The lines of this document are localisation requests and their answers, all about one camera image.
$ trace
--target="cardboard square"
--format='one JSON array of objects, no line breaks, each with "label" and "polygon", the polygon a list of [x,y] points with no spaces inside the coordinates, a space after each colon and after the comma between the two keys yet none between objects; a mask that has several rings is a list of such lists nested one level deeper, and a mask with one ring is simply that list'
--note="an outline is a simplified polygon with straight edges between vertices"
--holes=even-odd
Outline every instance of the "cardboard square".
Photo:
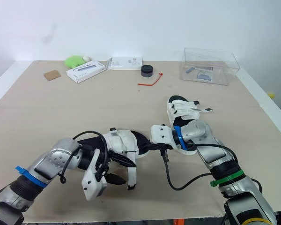
[{"label": "cardboard square", "polygon": [[60,75],[60,73],[57,70],[52,70],[52,71],[50,71],[48,73],[45,73],[44,76],[46,77],[46,79],[48,81],[51,81],[51,80],[53,80],[55,78],[60,77],[61,75]]}]

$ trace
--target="white electronics box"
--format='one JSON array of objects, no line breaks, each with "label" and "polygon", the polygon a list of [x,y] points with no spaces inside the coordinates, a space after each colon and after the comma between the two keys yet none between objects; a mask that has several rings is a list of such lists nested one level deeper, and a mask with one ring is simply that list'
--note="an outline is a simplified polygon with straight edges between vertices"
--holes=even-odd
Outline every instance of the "white electronics box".
[{"label": "white electronics box", "polygon": [[137,70],[141,66],[141,57],[112,57],[107,63],[107,69],[111,70]]},{"label": "white electronics box", "polygon": [[67,76],[70,77],[76,83],[80,83],[105,70],[105,65],[96,60],[92,60],[90,62],[84,63],[78,67],[68,70]]}]

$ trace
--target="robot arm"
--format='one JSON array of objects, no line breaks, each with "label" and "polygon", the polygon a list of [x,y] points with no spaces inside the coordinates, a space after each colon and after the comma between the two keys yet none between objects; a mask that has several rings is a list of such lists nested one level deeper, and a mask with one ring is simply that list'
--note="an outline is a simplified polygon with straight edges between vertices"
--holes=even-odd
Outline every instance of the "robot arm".
[{"label": "robot arm", "polygon": [[[88,148],[73,139],[65,138],[41,155],[27,170],[16,167],[21,176],[0,190],[0,225],[22,224],[22,213],[27,211],[34,199],[57,175],[60,175],[62,183],[66,182],[63,176],[66,168],[79,167],[86,170],[82,187],[88,201],[100,196],[107,185],[105,176],[108,175],[108,166],[103,165],[104,156],[99,149]],[[136,167],[133,161],[114,151],[109,151],[107,158],[108,162],[112,159],[123,166]]]},{"label": "robot arm", "polygon": [[27,170],[17,167],[21,176],[0,191],[0,224],[22,224],[23,212],[34,199],[60,173],[72,153],[76,156],[68,168],[76,168],[80,162],[80,145],[73,139],[60,140],[51,151],[41,155]]},{"label": "robot arm", "polygon": [[277,224],[271,206],[250,177],[241,170],[233,153],[212,135],[206,122],[192,120],[185,126],[174,128],[154,125],[151,128],[152,142],[170,145],[188,155],[197,151],[215,179],[211,186],[219,185],[222,195],[228,198],[225,211],[230,224]]}]

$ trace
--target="green sponge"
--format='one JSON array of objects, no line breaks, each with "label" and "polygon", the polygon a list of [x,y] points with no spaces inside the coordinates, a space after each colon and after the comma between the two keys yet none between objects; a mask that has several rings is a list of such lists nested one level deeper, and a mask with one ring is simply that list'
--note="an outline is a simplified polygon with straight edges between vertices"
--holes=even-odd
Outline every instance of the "green sponge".
[{"label": "green sponge", "polygon": [[75,67],[80,66],[84,63],[86,63],[86,61],[83,60],[83,58],[79,55],[71,56],[71,57],[69,57],[65,60],[65,65],[69,68],[75,68]]}]

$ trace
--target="green cable tie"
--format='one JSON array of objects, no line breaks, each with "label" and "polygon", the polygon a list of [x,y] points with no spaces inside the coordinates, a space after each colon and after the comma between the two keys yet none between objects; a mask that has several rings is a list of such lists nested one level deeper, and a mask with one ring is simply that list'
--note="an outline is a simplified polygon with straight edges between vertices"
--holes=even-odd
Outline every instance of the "green cable tie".
[{"label": "green cable tie", "polygon": [[227,182],[227,181],[229,181],[229,180],[233,180],[233,179],[235,179],[236,177],[239,177],[239,176],[241,176],[241,175],[243,175],[243,174],[244,174],[243,170],[239,170],[239,171],[235,172],[234,174],[231,174],[231,175],[229,175],[229,176],[227,176],[227,177],[224,177],[224,178],[222,178],[222,179],[211,181],[211,182],[210,182],[210,185],[211,185],[212,187],[216,187],[218,184],[222,184],[222,183],[225,183],[225,182]]}]

